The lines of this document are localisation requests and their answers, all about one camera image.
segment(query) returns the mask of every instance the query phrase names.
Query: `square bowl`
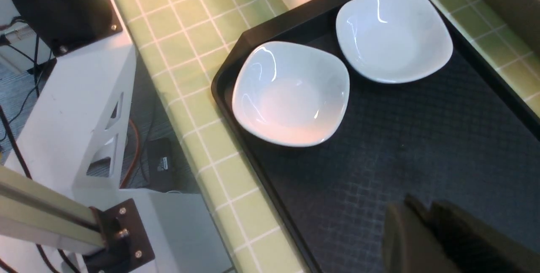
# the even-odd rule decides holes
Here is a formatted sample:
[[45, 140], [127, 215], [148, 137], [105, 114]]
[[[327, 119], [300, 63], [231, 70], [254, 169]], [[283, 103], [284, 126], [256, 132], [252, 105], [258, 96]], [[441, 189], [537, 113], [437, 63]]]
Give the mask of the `square bowl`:
[[232, 97], [238, 123], [282, 146], [314, 146], [338, 129], [349, 100], [349, 73], [328, 52], [288, 42], [258, 46]]
[[427, 77], [454, 49], [429, 0], [351, 0], [338, 12], [336, 34], [351, 66], [380, 83]]

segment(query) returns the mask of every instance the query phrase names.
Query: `black tray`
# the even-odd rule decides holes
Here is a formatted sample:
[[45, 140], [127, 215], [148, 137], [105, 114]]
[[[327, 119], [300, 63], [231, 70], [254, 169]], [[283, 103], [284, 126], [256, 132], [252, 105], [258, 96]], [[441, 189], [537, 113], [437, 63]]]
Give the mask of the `black tray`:
[[[446, 199], [540, 252], [540, 120], [446, 19], [454, 53], [422, 80], [383, 85], [347, 63], [335, 36], [349, 0], [313, 0], [242, 34], [212, 94], [313, 272], [381, 272], [386, 202]], [[249, 53], [305, 44], [347, 65], [351, 93], [334, 135], [286, 148], [245, 131], [231, 109]]]

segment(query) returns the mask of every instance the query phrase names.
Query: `bolt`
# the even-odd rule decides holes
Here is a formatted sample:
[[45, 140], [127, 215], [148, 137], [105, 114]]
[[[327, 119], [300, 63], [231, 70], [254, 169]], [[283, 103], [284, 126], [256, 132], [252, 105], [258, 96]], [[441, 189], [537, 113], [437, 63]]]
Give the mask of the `bolt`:
[[116, 238], [121, 240], [128, 237], [129, 235], [130, 235], [129, 231], [127, 229], [123, 229], [119, 231], [118, 233], [116, 233]]

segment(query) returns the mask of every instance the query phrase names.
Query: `green tiled countertop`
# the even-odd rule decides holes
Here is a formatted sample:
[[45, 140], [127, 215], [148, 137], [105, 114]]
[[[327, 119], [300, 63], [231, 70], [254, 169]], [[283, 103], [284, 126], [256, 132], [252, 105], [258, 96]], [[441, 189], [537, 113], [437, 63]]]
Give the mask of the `green tiled countertop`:
[[[239, 271], [299, 273], [301, 258], [235, 144], [210, 84], [240, 34], [282, 0], [116, 0]], [[482, 0], [433, 0], [540, 114], [540, 59]]]

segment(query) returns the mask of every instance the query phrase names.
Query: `tray rim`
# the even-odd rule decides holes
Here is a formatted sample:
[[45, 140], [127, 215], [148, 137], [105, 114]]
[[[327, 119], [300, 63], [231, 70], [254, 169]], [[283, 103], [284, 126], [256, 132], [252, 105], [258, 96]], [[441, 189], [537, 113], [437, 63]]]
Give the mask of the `tray rim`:
[[[294, 220], [292, 219], [291, 215], [289, 214], [289, 210], [287, 210], [284, 202], [281, 200], [279, 194], [277, 193], [276, 189], [272, 185], [272, 181], [269, 179], [268, 175], [266, 174], [266, 171], [262, 168], [261, 164], [259, 163], [257, 157], [251, 150], [249, 150], [249, 145], [247, 144], [244, 133], [241, 131], [242, 127], [237, 122], [235, 116], [233, 115], [232, 110], [228, 109], [228, 105], [226, 101], [224, 100], [224, 97], [221, 97], [221, 91], [220, 91], [220, 84], [222, 77], [225, 73], [228, 73], [232, 67], [235, 66], [236, 63], [243, 62], [247, 59], [248, 55], [251, 53], [251, 51], [256, 48], [257, 46], [269, 42], [269, 41], [275, 41], [275, 38], [278, 37], [278, 35], [281, 35], [282, 33], [286, 33], [287, 31], [291, 31], [295, 27], [302, 25], [306, 21], [309, 21], [313, 19], [316, 16], [320, 16], [331, 9], [337, 8], [339, 6], [343, 6], [346, 2], [338, 2], [334, 4], [328, 4], [333, 5], [333, 7], [326, 8], [326, 10], [321, 12], [316, 12], [313, 17], [307, 17], [309, 16], [308, 8], [312, 8], [312, 6], [317, 6], [319, 0], [310, 0], [309, 2], [304, 3], [303, 5], [300, 5], [298, 7], [295, 7], [294, 9], [291, 9], [289, 11], [286, 11], [282, 15], [279, 15], [277, 17], [274, 17], [273, 19], [270, 19], [264, 23], [261, 23], [257, 25], [256, 27], [252, 27], [251, 29], [245, 31], [240, 36], [239, 40], [236, 42], [234, 48], [231, 50], [227, 58], [225, 59], [222, 66], [219, 68], [218, 72], [214, 76], [214, 79], [212, 80], [211, 84], [211, 91], [212, 96], [214, 100], [216, 101], [216, 104], [220, 110], [220, 112], [224, 115], [224, 119], [226, 120], [227, 127], [232, 131], [234, 134], [234, 138], [238, 142], [238, 144], [241, 146], [245, 156], [247, 157], [251, 168], [256, 173], [257, 177], [259, 178], [259, 181], [261, 183], [261, 186], [264, 188], [265, 192], [268, 194], [268, 197], [270, 198], [270, 202], [272, 202], [272, 206], [276, 209], [276, 212], [280, 216], [280, 219], [283, 221], [283, 225], [286, 228], [287, 232], [289, 233], [289, 236], [292, 238], [292, 240], [295, 243], [296, 248], [298, 249], [303, 261], [307, 265], [308, 269], [315, 273], [323, 273], [320, 265], [318, 264], [314, 254], [311, 252], [309, 246], [303, 239], [303, 236], [300, 233], [300, 230], [297, 228]], [[540, 141], [540, 117], [538, 117], [532, 109], [529, 108], [529, 106], [524, 102], [524, 100], [521, 99], [520, 96], [510, 87], [509, 84], [507, 84], [504, 79], [498, 74], [498, 72], [486, 61], [486, 59], [476, 50], [471, 43], [467, 41], [467, 39], [459, 32], [459, 30], [447, 19], [446, 16], [437, 8], [437, 6], [432, 2], [432, 0], [428, 0], [435, 8], [435, 10], [440, 15], [441, 19], [443, 20], [444, 24], [446, 25], [450, 35], [451, 39], [454, 44], [454, 50], [456, 50], [456, 43], [459, 43], [459, 46], [462, 46], [464, 49], [461, 49], [460, 52], [464, 56], [464, 59], [467, 60], [467, 62], [471, 63], [470, 60], [473, 60], [473, 63], [471, 63], [471, 66], [475, 69], [480, 66], [486, 69], [487, 74], [485, 73], [478, 73], [480, 77], [482, 77], [482, 80], [488, 84], [489, 88], [492, 89], [501, 100], [505, 103], [505, 105], [516, 115], [516, 117], [527, 127], [529, 131]], [[304, 19], [301, 19], [302, 21], [296, 20], [295, 26], [293, 27], [284, 27], [281, 31], [278, 33], [275, 32], [274, 35], [272, 35], [271, 31], [266, 32], [262, 28], [265, 28], [265, 26], [270, 25], [270, 22], [273, 22], [272, 24], [275, 24], [276, 26], [279, 25], [278, 20], [285, 19], [286, 16], [293, 17], [294, 15], [291, 14], [291, 12], [295, 12], [296, 14], [299, 14], [300, 16], [304, 16]], [[248, 52], [241, 52], [243, 50], [241, 46], [241, 40], [245, 39], [244, 41], [249, 43], [251, 46], [251, 50]], [[507, 98], [502, 98], [501, 94], [506, 93]], [[510, 107], [509, 101], [512, 101], [512, 105], [515, 107]]]

